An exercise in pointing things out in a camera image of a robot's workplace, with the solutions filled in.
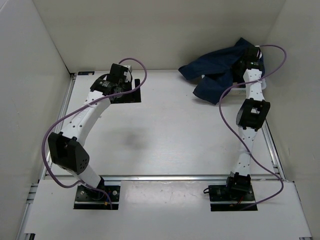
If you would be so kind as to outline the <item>dark blue denim trousers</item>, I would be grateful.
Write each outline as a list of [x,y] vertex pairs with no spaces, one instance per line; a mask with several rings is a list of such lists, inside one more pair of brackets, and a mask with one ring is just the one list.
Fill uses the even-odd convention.
[[227,88],[233,83],[244,81],[242,77],[233,73],[232,67],[251,45],[241,37],[234,46],[202,55],[181,66],[178,71],[187,81],[201,78],[193,94],[201,100],[216,105]]

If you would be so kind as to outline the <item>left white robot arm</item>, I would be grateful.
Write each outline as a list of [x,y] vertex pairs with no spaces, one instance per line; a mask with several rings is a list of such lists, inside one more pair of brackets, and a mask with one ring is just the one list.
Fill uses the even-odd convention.
[[100,76],[90,87],[83,106],[59,133],[48,136],[48,146],[52,162],[71,173],[77,180],[88,186],[87,194],[93,200],[100,200],[105,194],[102,178],[89,165],[90,156],[84,149],[91,129],[101,114],[114,100],[123,98],[117,95],[97,101],[102,97],[132,90],[132,69],[128,65],[121,67],[124,72],[112,70]]

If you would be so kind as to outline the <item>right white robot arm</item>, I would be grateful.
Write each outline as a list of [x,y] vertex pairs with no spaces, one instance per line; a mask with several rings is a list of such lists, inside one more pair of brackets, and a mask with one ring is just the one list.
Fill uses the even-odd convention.
[[235,167],[227,178],[224,193],[230,200],[243,199],[251,187],[251,156],[254,140],[262,127],[271,104],[263,96],[263,65],[256,60],[246,60],[241,66],[246,83],[246,99],[236,116],[238,134],[242,142]]

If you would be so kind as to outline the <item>white plastic mesh basket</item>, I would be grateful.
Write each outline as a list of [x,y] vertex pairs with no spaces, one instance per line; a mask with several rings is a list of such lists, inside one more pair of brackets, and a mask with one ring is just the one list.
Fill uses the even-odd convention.
[[236,86],[233,85],[233,88],[229,91],[229,95],[232,96],[245,96],[246,95],[246,85]]

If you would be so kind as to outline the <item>blue label sticker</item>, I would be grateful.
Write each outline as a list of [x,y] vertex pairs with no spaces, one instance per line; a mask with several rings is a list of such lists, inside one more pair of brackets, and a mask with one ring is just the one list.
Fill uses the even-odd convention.
[[77,73],[78,76],[91,76],[94,74],[95,74],[95,71],[79,71]]

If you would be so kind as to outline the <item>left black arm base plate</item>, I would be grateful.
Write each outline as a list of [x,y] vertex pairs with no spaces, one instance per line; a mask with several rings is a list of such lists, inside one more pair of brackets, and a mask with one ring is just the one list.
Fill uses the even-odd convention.
[[111,204],[102,192],[93,192],[83,185],[78,185],[73,208],[75,210],[118,210],[121,186],[105,185],[104,191],[110,197]]

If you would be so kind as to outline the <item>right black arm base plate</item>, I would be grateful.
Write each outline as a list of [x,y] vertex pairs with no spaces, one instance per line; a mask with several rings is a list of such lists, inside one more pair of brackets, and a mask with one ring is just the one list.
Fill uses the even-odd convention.
[[246,193],[230,193],[226,185],[209,185],[203,190],[209,196],[211,212],[257,211],[255,194],[250,186]]

